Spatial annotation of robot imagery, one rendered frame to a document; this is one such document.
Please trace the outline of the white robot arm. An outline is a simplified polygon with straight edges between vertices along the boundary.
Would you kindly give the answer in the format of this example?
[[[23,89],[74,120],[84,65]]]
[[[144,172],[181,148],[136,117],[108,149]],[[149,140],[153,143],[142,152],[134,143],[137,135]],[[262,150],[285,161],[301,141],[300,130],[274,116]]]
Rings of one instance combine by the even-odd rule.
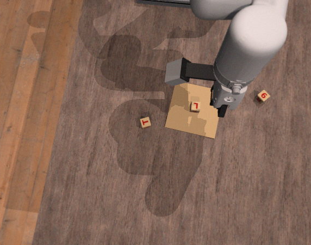
[[[190,0],[202,20],[232,20],[213,65],[181,58],[166,66],[165,83],[174,86],[190,78],[216,81],[233,95],[249,85],[282,48],[287,37],[289,0]],[[216,78],[215,78],[215,76]]]

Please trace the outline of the tan flat mat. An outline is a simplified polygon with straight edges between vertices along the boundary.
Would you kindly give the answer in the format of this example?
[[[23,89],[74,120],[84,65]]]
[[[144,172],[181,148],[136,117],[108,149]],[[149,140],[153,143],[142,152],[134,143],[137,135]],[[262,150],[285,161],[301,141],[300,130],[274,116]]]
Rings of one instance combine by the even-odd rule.
[[[210,106],[211,88],[182,83],[175,85],[165,127],[215,139],[218,109]],[[199,113],[190,112],[192,101],[201,102]]]

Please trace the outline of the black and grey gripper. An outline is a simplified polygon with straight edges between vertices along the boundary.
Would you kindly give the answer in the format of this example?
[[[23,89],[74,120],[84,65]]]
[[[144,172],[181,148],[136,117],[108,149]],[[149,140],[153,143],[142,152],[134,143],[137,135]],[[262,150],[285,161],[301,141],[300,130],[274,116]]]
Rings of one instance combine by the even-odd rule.
[[[238,105],[244,98],[247,86],[243,87],[240,90],[239,95],[233,95],[231,88],[227,88],[216,78],[216,81],[214,81],[214,84],[210,92],[212,92],[212,90],[213,90],[213,98],[210,102],[210,106],[213,106],[214,108],[218,109],[217,111],[218,117],[224,118],[228,106],[229,110],[235,110],[238,107]]]

